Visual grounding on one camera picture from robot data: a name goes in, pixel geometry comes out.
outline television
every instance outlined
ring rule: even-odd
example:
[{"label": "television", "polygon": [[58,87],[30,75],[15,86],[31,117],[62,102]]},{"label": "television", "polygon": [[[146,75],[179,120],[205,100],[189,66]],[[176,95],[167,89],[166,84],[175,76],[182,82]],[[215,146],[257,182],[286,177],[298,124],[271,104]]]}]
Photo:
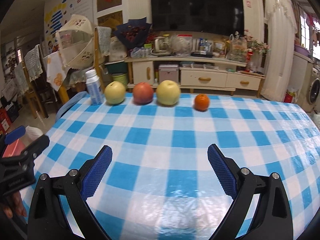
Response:
[{"label": "television", "polygon": [[244,34],[243,0],[151,0],[154,31]]}]

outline metal screw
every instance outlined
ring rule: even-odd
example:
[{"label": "metal screw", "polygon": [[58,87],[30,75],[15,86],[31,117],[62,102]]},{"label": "metal screw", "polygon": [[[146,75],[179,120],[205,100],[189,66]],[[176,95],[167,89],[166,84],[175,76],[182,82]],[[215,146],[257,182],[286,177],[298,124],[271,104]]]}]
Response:
[{"label": "metal screw", "polygon": [[272,173],[272,177],[274,178],[274,179],[279,179],[280,178],[280,176],[279,176],[279,174],[278,173]]},{"label": "metal screw", "polygon": [[41,179],[41,180],[45,180],[46,178],[47,178],[47,174],[41,174],[41,175],[40,175],[40,179]]},{"label": "metal screw", "polygon": [[71,170],[71,171],[69,171],[69,175],[70,176],[76,176],[78,174],[78,171],[77,170]]},{"label": "metal screw", "polygon": [[250,171],[247,168],[242,168],[241,173],[244,175],[248,175],[250,173]]}]

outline person's hand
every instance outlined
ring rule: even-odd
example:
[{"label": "person's hand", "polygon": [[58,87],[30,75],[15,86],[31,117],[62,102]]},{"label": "person's hand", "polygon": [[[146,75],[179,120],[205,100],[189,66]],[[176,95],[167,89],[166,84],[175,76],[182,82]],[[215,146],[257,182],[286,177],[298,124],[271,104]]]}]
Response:
[{"label": "person's hand", "polygon": [[[23,203],[22,203],[22,199],[21,199],[21,194],[20,192],[16,192],[16,193],[13,193],[10,198],[12,199],[12,202],[14,204],[14,208],[15,208],[15,212],[18,216],[24,216],[26,217],[27,216],[27,211],[25,209],[25,207],[23,206]],[[4,213],[7,215],[8,218],[12,218],[13,216],[13,211],[11,210],[10,207],[0,203],[0,207],[3,209]]]}]

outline bouquet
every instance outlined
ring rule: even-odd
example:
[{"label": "bouquet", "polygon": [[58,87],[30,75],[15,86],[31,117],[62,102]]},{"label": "bouquet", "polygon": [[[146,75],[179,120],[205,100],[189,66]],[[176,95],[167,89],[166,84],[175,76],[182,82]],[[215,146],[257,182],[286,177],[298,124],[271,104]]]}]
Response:
[{"label": "bouquet", "polygon": [[151,24],[147,18],[129,20],[127,23],[118,25],[113,34],[122,42],[127,49],[142,47],[145,43]]},{"label": "bouquet", "polygon": [[253,52],[258,52],[259,54],[270,52],[270,46],[255,40],[248,30],[244,30],[244,38],[247,41],[248,49],[252,49]]}]

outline tv stand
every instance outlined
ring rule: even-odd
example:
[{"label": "tv stand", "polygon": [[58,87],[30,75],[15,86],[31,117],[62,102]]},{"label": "tv stand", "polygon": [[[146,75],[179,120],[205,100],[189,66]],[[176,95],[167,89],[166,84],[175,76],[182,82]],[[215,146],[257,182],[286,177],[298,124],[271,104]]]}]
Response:
[{"label": "tv stand", "polygon": [[[152,88],[157,88],[154,83],[154,61],[192,61],[202,63],[214,63],[225,68],[236,69],[237,66],[245,67],[246,63],[227,60],[225,58],[205,58],[205,57],[145,57],[145,58],[125,58],[128,63],[129,72],[129,92],[136,85],[134,76],[142,78],[143,82],[149,83]],[[190,89],[193,93],[195,89],[230,91],[233,96],[236,89],[246,89],[257,91],[257,97],[264,83],[264,76],[253,76],[238,72],[228,72],[226,70],[215,70],[208,68],[180,67],[180,88]]]}]

